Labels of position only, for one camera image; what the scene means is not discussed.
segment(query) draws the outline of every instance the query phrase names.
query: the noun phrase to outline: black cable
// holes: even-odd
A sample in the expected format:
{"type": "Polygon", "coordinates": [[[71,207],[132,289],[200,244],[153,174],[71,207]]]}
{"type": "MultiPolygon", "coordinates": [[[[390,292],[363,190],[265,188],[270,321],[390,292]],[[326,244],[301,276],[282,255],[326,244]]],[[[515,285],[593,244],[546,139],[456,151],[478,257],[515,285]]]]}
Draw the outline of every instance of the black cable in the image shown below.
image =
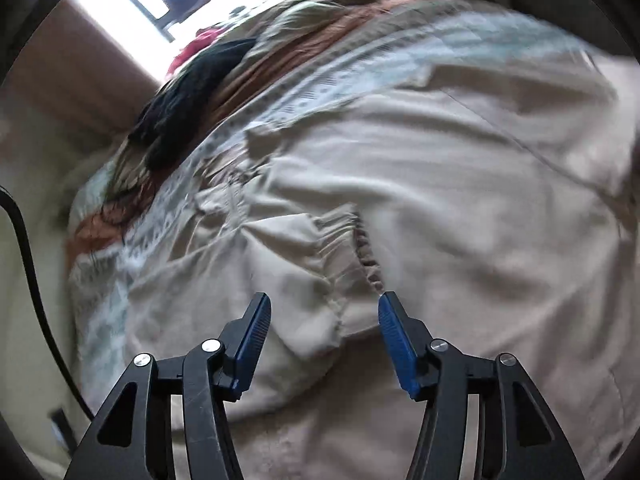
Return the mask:
{"type": "Polygon", "coordinates": [[[20,256],[22,257],[24,272],[27,276],[27,284],[29,285],[29,293],[31,295],[31,301],[33,302],[33,309],[36,313],[36,317],[38,318],[38,323],[40,324],[42,335],[47,342],[47,346],[49,346],[49,351],[53,356],[53,360],[58,365],[60,373],[65,378],[66,385],[69,387],[72,395],[78,401],[78,404],[80,404],[80,408],[82,408],[82,411],[89,418],[89,420],[94,420],[94,414],[92,413],[91,409],[89,409],[89,406],[86,404],[86,402],[84,402],[80,390],[78,390],[78,387],[74,383],[73,377],[71,376],[69,369],[66,367],[65,360],[62,358],[62,354],[60,354],[58,345],[56,345],[56,340],[53,338],[49,323],[47,322],[47,315],[44,312],[42,297],[40,296],[40,289],[38,288],[36,269],[33,265],[33,256],[31,255],[29,237],[27,236],[27,228],[24,225],[22,213],[20,212],[20,208],[18,208],[18,205],[17,203],[15,203],[13,197],[2,186],[0,186],[0,207],[2,207],[2,209],[7,212],[9,218],[11,219],[11,224],[14,227],[15,236],[18,239],[18,247],[20,248],[20,256]]]}

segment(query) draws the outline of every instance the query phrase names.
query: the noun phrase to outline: blue rubber fingertip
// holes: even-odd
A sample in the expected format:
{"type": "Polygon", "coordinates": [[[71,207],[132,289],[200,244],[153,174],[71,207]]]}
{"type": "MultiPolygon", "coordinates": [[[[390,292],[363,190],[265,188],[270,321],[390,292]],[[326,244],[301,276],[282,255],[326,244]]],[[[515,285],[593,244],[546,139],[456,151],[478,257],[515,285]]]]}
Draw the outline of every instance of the blue rubber fingertip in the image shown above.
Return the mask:
{"type": "Polygon", "coordinates": [[[271,324],[271,301],[264,295],[236,357],[236,378],[231,391],[238,397],[249,389],[271,324]]]}
{"type": "Polygon", "coordinates": [[[417,355],[385,296],[381,296],[378,301],[378,323],[385,340],[386,352],[396,368],[400,387],[415,399],[420,392],[420,385],[416,380],[417,355]]]}

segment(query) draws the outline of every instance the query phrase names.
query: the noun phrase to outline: brown cloth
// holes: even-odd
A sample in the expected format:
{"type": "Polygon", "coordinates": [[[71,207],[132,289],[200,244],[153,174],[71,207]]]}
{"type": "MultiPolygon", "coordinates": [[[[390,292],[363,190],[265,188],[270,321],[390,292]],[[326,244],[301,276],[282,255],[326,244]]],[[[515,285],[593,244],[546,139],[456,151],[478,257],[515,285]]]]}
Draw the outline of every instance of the brown cloth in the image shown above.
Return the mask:
{"type": "MultiPolygon", "coordinates": [[[[297,38],[262,58],[227,86],[215,92],[207,105],[207,112],[198,133],[179,158],[179,162],[182,162],[213,128],[279,78],[324,52],[376,16],[414,1],[416,0],[379,0],[365,6],[353,7],[339,15],[333,23],[297,38]]],[[[69,266],[73,265],[79,254],[98,251],[122,240],[130,225],[151,205],[156,190],[174,169],[150,172],[140,179],[140,183],[132,191],[106,204],[100,211],[80,222],[75,235],[67,244],[69,266]]]]}

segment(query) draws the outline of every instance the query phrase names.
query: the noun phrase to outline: brown curtain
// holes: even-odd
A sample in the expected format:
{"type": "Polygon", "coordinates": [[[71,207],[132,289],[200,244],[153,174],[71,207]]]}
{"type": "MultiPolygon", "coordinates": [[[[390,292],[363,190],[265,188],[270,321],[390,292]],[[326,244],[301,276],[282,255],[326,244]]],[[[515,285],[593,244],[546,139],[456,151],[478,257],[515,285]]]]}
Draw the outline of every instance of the brown curtain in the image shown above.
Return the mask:
{"type": "Polygon", "coordinates": [[[46,17],[7,83],[37,108],[101,136],[132,127],[159,87],[75,0],[46,17]]]}

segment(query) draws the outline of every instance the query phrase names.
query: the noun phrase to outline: red cloth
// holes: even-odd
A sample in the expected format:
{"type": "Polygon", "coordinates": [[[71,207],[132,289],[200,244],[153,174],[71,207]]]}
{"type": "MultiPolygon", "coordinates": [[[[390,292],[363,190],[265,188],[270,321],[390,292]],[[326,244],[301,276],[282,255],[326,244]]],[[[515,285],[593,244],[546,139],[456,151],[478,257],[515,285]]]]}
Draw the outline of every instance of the red cloth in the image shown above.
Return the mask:
{"type": "Polygon", "coordinates": [[[191,40],[191,42],[182,49],[180,54],[178,54],[171,62],[169,70],[166,71],[167,78],[171,77],[178,67],[181,67],[185,62],[190,60],[191,57],[195,56],[203,48],[216,41],[222,31],[222,28],[210,28],[209,30],[205,30],[198,34],[195,39],[191,40]]]}

